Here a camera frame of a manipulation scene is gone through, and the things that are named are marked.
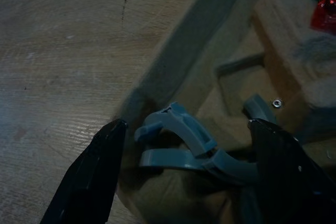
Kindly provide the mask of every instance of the scratch on wood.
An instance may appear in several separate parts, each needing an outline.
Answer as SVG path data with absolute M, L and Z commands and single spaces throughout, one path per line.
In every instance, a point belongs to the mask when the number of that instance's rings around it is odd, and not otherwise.
M 124 0 L 124 5 L 122 6 L 122 14 L 121 14 L 121 22 L 124 24 L 124 15 L 125 15 L 125 7 L 126 7 L 127 0 Z

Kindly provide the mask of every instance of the wooden surface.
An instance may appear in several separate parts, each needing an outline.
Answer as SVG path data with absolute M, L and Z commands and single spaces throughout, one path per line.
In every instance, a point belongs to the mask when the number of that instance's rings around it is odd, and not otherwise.
M 189 1 L 0 0 L 0 223 L 40 221 Z

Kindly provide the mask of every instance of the screw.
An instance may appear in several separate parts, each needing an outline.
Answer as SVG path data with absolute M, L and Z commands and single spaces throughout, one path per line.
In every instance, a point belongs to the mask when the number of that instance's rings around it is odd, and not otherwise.
M 274 108 L 278 109 L 278 108 L 281 108 L 282 102 L 281 102 L 281 100 L 277 99 L 277 100 L 273 101 L 272 105 L 273 105 Z

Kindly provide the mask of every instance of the wooden table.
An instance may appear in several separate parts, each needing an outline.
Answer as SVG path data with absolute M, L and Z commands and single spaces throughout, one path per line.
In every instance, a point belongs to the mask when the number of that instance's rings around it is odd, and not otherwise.
M 189 1 L 0 0 L 0 223 L 40 221 Z

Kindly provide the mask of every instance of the red object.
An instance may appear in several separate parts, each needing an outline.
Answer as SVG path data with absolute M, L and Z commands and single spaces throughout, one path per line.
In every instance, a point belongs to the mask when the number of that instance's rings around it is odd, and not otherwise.
M 336 35 L 336 0 L 319 0 L 310 26 Z

